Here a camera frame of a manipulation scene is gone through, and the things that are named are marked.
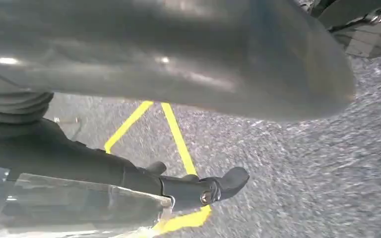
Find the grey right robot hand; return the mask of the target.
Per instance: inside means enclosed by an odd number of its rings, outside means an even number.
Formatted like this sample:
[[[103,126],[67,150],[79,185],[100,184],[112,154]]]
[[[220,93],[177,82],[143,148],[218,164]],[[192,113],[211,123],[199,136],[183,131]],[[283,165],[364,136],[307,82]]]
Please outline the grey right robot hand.
[[[340,45],[293,0],[0,0],[0,238],[144,238],[249,174],[165,176],[68,139],[56,92],[274,121],[355,98]]]

